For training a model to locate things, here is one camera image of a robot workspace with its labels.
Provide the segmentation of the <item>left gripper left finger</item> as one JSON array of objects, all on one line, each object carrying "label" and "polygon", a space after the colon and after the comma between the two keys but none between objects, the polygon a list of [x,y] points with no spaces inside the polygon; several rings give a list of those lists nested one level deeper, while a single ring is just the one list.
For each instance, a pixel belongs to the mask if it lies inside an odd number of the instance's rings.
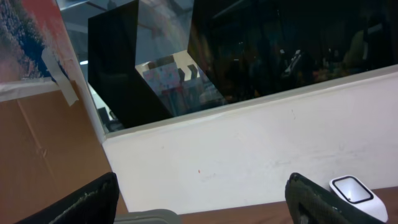
[{"label": "left gripper left finger", "polygon": [[108,172],[19,224],[112,224],[119,199],[117,175]]}]

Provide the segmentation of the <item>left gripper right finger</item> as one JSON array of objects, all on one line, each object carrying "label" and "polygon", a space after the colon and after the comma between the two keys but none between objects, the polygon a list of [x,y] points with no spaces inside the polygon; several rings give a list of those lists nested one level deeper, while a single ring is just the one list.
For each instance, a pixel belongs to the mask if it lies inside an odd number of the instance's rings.
[{"label": "left gripper right finger", "polygon": [[383,224],[297,172],[286,183],[285,200],[294,224]]}]

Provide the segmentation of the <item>white barcode scanner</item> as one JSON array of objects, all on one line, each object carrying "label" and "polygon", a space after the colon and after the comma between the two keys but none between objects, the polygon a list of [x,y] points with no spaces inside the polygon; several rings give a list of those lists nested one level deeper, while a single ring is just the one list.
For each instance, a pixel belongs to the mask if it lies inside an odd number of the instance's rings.
[{"label": "white barcode scanner", "polygon": [[345,202],[386,223],[388,214],[384,202],[359,179],[344,175],[329,181],[331,190]]}]

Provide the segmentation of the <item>grey plastic basket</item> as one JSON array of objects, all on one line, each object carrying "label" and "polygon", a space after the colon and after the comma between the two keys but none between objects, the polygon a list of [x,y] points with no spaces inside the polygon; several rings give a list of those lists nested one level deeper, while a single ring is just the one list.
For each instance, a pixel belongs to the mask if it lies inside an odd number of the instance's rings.
[{"label": "grey plastic basket", "polygon": [[116,215],[114,224],[182,224],[182,219],[171,210],[156,209]]}]

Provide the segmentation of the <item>brown cardboard panel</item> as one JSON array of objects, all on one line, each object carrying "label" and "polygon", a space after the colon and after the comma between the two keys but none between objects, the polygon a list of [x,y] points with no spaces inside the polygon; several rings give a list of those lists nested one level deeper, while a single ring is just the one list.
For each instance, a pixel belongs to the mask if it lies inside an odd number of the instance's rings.
[{"label": "brown cardboard panel", "polygon": [[16,223],[111,171],[81,100],[60,90],[1,102],[1,223]]}]

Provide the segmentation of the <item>dark glass window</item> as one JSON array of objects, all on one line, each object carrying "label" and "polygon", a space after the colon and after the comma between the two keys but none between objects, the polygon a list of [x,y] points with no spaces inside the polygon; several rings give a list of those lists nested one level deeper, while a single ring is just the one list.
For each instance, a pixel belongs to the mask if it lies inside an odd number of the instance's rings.
[{"label": "dark glass window", "polygon": [[59,0],[106,133],[397,63],[396,0]]}]

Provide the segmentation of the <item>colourful taped poster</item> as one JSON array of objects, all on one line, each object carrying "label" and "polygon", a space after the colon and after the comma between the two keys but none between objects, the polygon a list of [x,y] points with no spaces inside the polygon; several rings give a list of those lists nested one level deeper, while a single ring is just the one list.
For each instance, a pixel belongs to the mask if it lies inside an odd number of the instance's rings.
[{"label": "colourful taped poster", "polygon": [[81,70],[54,0],[1,0],[1,101],[61,90],[78,101]]}]

